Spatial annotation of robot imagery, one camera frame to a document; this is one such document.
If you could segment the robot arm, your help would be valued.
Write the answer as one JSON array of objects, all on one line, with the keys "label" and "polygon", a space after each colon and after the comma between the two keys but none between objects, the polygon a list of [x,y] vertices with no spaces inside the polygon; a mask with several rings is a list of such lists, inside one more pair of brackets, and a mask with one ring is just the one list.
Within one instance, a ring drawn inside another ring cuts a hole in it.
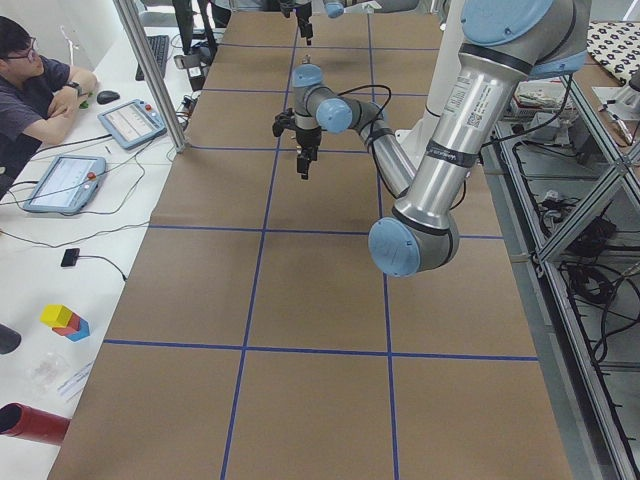
[{"label": "robot arm", "polygon": [[[313,6],[311,1],[279,1],[279,9],[285,18],[289,18],[291,13],[295,13],[299,33],[306,44],[312,44],[314,35],[311,16],[313,14]],[[329,18],[338,18],[345,13],[346,9],[356,8],[365,13],[396,13],[415,10],[419,4],[418,0],[376,0],[376,1],[357,1],[357,0],[324,0],[322,5],[326,15]]]},{"label": "robot arm", "polygon": [[385,274],[439,268],[456,254],[451,206],[518,84],[578,71],[587,55],[588,1],[467,1],[448,27],[463,35],[451,84],[419,164],[413,164],[374,103],[340,96],[322,70],[305,63],[291,75],[298,135],[352,129],[374,157],[395,203],[369,232],[368,248]]}]

